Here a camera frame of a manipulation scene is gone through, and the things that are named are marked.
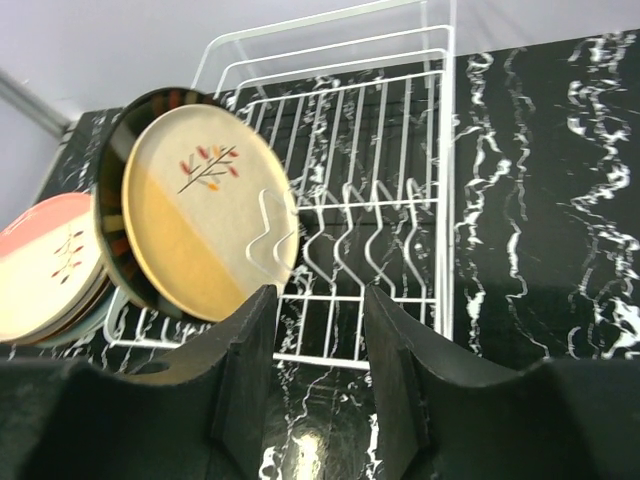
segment stack of plates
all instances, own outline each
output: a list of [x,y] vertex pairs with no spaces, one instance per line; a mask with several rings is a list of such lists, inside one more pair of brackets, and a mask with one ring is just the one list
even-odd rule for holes
[[218,322],[298,252],[281,163],[210,96],[148,93],[112,125],[92,195],[25,212],[0,237],[0,342],[55,346],[100,326],[113,286],[140,307]]
[[29,209],[2,232],[0,257],[0,342],[55,346],[100,326],[113,287],[90,195],[59,195]]
[[174,318],[217,322],[263,284],[282,292],[298,252],[294,212],[262,137],[193,90],[133,102],[100,155],[94,215],[109,275]]

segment wall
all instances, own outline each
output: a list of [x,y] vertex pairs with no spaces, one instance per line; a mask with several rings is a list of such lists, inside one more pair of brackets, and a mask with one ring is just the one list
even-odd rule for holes
[[59,140],[2,100],[0,125],[0,229],[3,229],[32,205]]
[[638,33],[458,61],[454,324],[479,355],[640,352]]
[[[177,0],[0,0],[5,39],[0,42],[0,65],[78,118],[83,111],[124,105],[158,86],[190,84],[205,45],[223,33],[362,3],[313,0],[290,8],[294,3],[276,0],[195,0],[186,8]],[[429,2],[430,24],[446,21],[447,5],[446,0]],[[458,52],[638,25],[636,0],[617,0],[615,8],[595,0],[459,0]],[[302,48],[305,40],[292,45]]]

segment leaf pattern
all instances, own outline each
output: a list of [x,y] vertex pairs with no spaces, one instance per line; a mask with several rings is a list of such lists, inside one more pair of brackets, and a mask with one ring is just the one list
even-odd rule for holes
[[51,274],[51,278],[58,277],[61,273],[64,274],[62,279],[60,280],[60,285],[64,285],[73,270],[82,264],[82,260],[78,260],[77,253],[80,252],[84,245],[77,245],[77,241],[81,241],[81,235],[84,233],[83,230],[78,230],[76,232],[71,231],[71,227],[69,227],[67,232],[67,239],[65,242],[57,248],[53,254],[61,258],[64,262],[62,267]]
[[[205,149],[198,145],[195,147],[195,150],[196,154],[205,162],[204,164],[193,167],[194,154],[190,155],[189,164],[184,160],[178,161],[180,169],[187,175],[187,182],[178,190],[178,194],[196,183],[206,185],[209,190],[216,192],[220,189],[218,186],[220,184],[220,180],[218,179],[220,175],[229,173],[234,178],[240,176],[238,170],[231,165],[233,163],[231,159],[240,156],[235,146],[227,148],[220,145],[212,145],[211,148]],[[215,183],[207,181],[210,179],[213,179]]]

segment pink plate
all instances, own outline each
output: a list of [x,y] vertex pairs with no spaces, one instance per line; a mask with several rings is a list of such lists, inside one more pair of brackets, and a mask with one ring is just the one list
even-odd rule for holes
[[67,193],[27,210],[0,234],[0,342],[51,325],[102,270],[91,196]]

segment black marble surface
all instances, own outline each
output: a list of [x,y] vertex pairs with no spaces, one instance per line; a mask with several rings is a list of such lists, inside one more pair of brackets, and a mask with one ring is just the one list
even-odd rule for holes
[[456,339],[522,368],[638,351],[636,32],[457,71]]
[[[635,32],[457,60],[457,343],[512,368],[526,367],[545,356],[633,358],[638,351],[640,314],[634,290],[638,280],[634,257],[640,248],[635,213],[640,189],[633,179],[640,165],[634,155],[640,143],[640,135],[635,133],[640,128],[639,60],[640,42]],[[419,67],[323,77],[273,87],[269,93],[322,89],[336,85],[336,81],[348,84],[415,68]],[[407,175],[422,185],[426,179],[427,90],[424,83],[415,82],[412,91]],[[288,171],[298,193],[307,199],[303,204],[312,201],[314,187],[322,184],[314,178],[328,175],[328,190],[341,195],[342,184],[349,180],[351,158],[356,160],[351,178],[354,188],[369,197],[381,91],[374,86],[365,93],[358,129],[358,91],[349,91],[342,98],[343,123],[337,131],[331,172],[322,168],[326,167],[323,159],[330,149],[339,95],[323,97],[319,110],[313,102],[303,105]],[[392,194],[398,189],[403,95],[403,85],[390,86],[384,117],[378,179]],[[233,100],[246,104],[246,98]],[[274,137],[274,150],[285,161],[296,108],[295,102],[287,103]],[[82,117],[43,198],[88,188],[96,148],[117,111]],[[258,113],[252,116],[254,126]],[[320,127],[314,129],[316,114]],[[267,141],[276,117],[275,107],[262,117],[260,132]],[[309,148],[311,138],[314,144]],[[354,145],[357,153],[352,156]],[[381,213],[384,227],[372,245],[374,256],[387,265],[385,272],[397,296],[415,297],[419,295],[418,282],[402,262],[411,221],[403,210]],[[432,213],[419,212],[416,238],[409,246],[428,286],[428,296],[432,295],[433,275]],[[332,260],[334,245],[340,241],[344,265],[366,283],[380,283],[389,291],[389,285],[362,261],[363,243],[376,229],[375,215],[354,212],[353,219],[355,228],[347,231],[343,213],[326,211],[322,218],[325,229],[314,241],[313,258],[336,282],[340,295],[357,295],[359,287]],[[314,212],[303,212],[301,223],[303,239],[321,229]],[[300,258],[287,292],[305,291],[326,295],[329,283]],[[283,303],[277,351],[295,351],[303,308],[298,300]],[[308,302],[301,353],[322,355],[330,308],[325,300]],[[405,308],[414,316],[421,313],[413,305],[405,304]],[[352,358],[357,303],[336,302],[333,313],[328,347],[336,358]],[[138,314],[135,307],[121,312],[126,328],[134,328]],[[429,311],[425,319],[430,321]],[[151,322],[148,328],[151,334],[160,326]],[[177,338],[185,328],[174,323],[170,334]],[[101,332],[67,348],[2,348],[0,353],[10,358],[86,356],[112,371],[129,371],[161,353],[109,345]],[[360,349],[359,358],[366,359],[364,349]],[[275,362],[269,402],[260,478],[384,478],[367,372]]]

